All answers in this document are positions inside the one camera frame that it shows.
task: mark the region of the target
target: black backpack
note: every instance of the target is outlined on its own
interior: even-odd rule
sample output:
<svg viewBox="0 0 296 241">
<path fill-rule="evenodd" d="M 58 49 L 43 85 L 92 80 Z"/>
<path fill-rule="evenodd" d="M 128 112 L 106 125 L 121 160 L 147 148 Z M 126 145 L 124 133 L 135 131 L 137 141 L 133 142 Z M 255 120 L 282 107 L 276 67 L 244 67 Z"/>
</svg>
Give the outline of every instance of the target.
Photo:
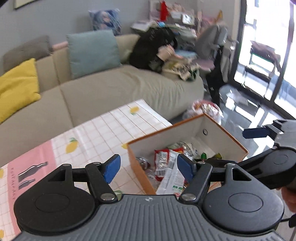
<svg viewBox="0 0 296 241">
<path fill-rule="evenodd" d="M 172 47 L 176 49 L 177 40 L 170 28 L 150 28 L 136 43 L 130 55 L 129 63 L 138 69 L 152 70 L 149 64 L 155 60 L 158 48 L 172 44 L 172 42 Z"/>
</svg>

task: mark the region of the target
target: checkered tablecloth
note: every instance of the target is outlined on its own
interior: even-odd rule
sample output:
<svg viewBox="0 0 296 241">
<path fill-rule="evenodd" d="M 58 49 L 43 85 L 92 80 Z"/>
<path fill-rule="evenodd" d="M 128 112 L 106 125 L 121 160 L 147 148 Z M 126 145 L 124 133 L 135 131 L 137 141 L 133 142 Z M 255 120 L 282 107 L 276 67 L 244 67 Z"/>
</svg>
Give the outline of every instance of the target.
<svg viewBox="0 0 296 241">
<path fill-rule="evenodd" d="M 111 188 L 126 194 L 143 194 L 142 186 L 131 169 L 126 143 L 168 126 L 171 126 L 171 123 L 152 110 L 145 101 L 138 100 L 81 124 L 2 167 L 0 169 L 2 240 L 9 241 L 20 232 L 12 211 L 16 198 L 64 163 L 79 168 L 95 161 L 103 163 L 113 154 L 119 154 L 121 168 L 111 182 Z M 67 153 L 67 146 L 73 140 L 77 142 L 75 150 Z M 19 181 L 20 173 L 40 164 L 43 165 L 36 173 Z M 25 186 L 25 181 L 30 181 L 30 184 Z M 88 191 L 86 183 L 75 183 L 75 186 Z"/>
</svg>

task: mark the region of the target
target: open cardboard box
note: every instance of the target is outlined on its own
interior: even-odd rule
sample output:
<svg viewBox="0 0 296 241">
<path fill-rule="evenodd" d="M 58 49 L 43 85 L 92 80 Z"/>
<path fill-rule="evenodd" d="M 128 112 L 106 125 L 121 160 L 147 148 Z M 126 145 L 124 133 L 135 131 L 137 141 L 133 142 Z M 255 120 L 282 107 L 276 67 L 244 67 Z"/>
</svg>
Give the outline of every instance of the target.
<svg viewBox="0 0 296 241">
<path fill-rule="evenodd" d="M 208 158 L 220 153 L 225 160 L 240 162 L 248 154 L 248 151 L 234 137 L 206 114 L 133 140 L 128 143 L 128 155 L 131 167 L 146 194 L 155 195 L 156 190 L 136 157 L 144 157 L 154 165 L 154 150 L 162 150 L 179 141 L 191 142 L 199 154 L 205 152 Z M 218 185 L 218 183 L 212 183 L 210 189 Z"/>
</svg>

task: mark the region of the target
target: gray ribbed panel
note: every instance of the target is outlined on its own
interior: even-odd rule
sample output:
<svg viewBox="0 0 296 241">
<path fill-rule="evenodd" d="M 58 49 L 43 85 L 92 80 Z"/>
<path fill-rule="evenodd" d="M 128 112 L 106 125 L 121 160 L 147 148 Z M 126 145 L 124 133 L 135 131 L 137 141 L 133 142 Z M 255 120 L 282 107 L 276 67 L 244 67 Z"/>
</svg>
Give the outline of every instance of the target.
<svg viewBox="0 0 296 241">
<path fill-rule="evenodd" d="M 237 237 L 212 227 L 193 205 L 179 203 L 174 196 L 125 195 L 112 205 L 102 205 L 85 226 L 56 237 L 26 232 L 16 241 L 283 241 L 275 232 L 261 237 Z"/>
</svg>

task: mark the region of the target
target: sofa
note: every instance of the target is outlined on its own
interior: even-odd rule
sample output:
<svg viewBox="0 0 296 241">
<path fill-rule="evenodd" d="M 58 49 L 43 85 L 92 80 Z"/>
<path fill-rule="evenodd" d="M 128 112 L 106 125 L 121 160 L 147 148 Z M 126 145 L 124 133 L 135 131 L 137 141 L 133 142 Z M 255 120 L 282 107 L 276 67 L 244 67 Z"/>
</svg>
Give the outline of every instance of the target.
<svg viewBox="0 0 296 241">
<path fill-rule="evenodd" d="M 202 79 L 171 80 L 128 64 L 139 36 L 117 36 L 122 66 L 72 80 L 68 48 L 36 62 L 42 98 L 0 125 L 0 166 L 94 117 L 143 99 L 166 119 L 204 94 Z"/>
</svg>

